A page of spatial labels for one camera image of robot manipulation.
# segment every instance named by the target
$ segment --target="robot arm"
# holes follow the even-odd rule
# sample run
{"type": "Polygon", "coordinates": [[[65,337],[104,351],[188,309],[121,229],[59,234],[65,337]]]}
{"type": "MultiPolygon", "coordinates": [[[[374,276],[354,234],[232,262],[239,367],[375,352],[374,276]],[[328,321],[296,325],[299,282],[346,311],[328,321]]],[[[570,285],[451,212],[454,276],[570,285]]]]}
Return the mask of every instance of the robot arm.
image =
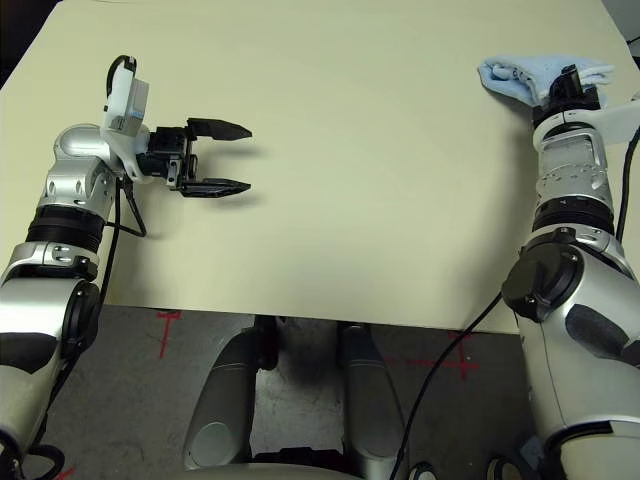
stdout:
{"type": "Polygon", "coordinates": [[[538,204],[502,294],[517,314],[551,469],[631,480],[640,475],[640,286],[614,236],[604,145],[630,140],[640,103],[599,110],[576,76],[566,68],[550,105],[534,111],[538,204]]]}
{"type": "Polygon", "coordinates": [[[107,77],[102,127],[75,125],[54,143],[55,162],[29,225],[0,276],[0,477],[22,478],[20,464],[44,433],[46,412],[80,354],[93,342],[102,307],[98,248],[118,193],[116,182],[165,179],[185,197],[216,198],[250,188],[196,180],[192,142],[250,137],[222,120],[186,127],[142,124],[148,84],[136,61],[120,56],[107,77]]]}

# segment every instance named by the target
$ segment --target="blue cloth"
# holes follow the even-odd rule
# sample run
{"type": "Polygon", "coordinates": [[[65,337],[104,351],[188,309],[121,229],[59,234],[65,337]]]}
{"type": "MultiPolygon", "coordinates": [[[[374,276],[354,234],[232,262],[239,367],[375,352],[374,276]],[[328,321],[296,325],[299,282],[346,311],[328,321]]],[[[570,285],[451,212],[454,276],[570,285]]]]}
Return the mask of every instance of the blue cloth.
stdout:
{"type": "Polygon", "coordinates": [[[563,67],[575,64],[583,87],[609,83],[613,65],[570,55],[525,57],[498,55],[487,58],[478,67],[480,80],[489,90],[508,95],[531,107],[548,102],[549,87],[563,67]]]}

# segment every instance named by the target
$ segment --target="silver robot arm segment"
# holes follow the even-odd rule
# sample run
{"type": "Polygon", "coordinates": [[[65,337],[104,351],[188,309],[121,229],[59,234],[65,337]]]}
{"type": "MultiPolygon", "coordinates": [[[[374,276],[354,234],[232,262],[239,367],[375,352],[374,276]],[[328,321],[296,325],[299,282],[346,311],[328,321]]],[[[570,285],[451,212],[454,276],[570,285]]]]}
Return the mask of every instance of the silver robot arm segment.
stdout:
{"type": "Polygon", "coordinates": [[[22,478],[21,462],[39,444],[49,405],[95,339],[102,301],[92,282],[120,184],[127,197],[131,182],[153,177],[185,197],[217,198],[250,188],[227,179],[197,181],[191,146],[199,136],[237,140],[251,132],[193,118],[186,127],[149,132],[142,124],[148,84],[135,79],[135,70],[135,59],[125,55],[109,68],[102,127],[75,125],[55,140],[55,162],[27,238],[0,276],[2,478],[22,478]]]}
{"type": "MultiPolygon", "coordinates": [[[[637,479],[640,286],[614,236],[603,140],[612,136],[600,133],[620,117],[598,110],[595,90],[565,70],[549,107],[534,112],[538,204],[502,293],[517,314],[549,469],[570,480],[637,479]]],[[[620,111],[630,133],[616,141],[628,141],[640,103],[620,111]]]]}

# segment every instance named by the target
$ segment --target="table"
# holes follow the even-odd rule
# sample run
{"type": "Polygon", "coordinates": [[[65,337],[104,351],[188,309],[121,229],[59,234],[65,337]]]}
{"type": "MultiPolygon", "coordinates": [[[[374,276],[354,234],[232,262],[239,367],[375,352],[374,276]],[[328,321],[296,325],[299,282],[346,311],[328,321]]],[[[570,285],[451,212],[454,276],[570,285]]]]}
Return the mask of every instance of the table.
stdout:
{"type": "MultiPolygon", "coordinates": [[[[0,258],[24,240],[53,140],[100,123],[107,67],[127,53],[150,83],[150,128],[194,116],[253,130],[196,144],[201,176],[253,188],[137,187],[150,235],[120,236],[108,302],[462,327],[498,291],[535,203],[528,109],[476,73],[503,52],[610,62],[611,104],[640,88],[598,0],[65,0],[0,92],[0,258]]],[[[623,152],[609,149],[616,204],[623,152]]],[[[639,190],[635,175],[637,268],[639,190]]],[[[483,328],[516,331],[504,306],[483,328]]]]}

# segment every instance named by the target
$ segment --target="red tape mark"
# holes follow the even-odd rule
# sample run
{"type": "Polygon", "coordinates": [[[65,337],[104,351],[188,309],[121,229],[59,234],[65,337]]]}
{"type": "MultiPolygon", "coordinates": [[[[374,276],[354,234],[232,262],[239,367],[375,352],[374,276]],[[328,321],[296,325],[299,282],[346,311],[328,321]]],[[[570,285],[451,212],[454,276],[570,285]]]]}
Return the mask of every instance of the red tape mark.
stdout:
{"type": "Polygon", "coordinates": [[[169,343],[169,332],[171,330],[171,321],[177,320],[182,315],[182,312],[158,312],[156,317],[164,318],[164,333],[162,334],[162,343],[160,344],[160,360],[164,358],[164,352],[167,350],[167,344],[169,343]]]}
{"type": "MultiPolygon", "coordinates": [[[[460,335],[458,332],[449,332],[449,338],[458,338],[458,335],[460,335]]],[[[469,363],[466,362],[466,356],[464,354],[464,342],[469,340],[470,335],[463,337],[462,340],[460,340],[460,343],[458,343],[458,358],[460,359],[460,380],[462,380],[463,382],[467,381],[467,367],[465,367],[465,365],[469,365],[469,363]]]]}
{"type": "Polygon", "coordinates": [[[76,473],[76,467],[71,467],[66,472],[60,472],[58,475],[55,476],[53,480],[64,480],[65,478],[70,477],[74,473],[76,473]]]}

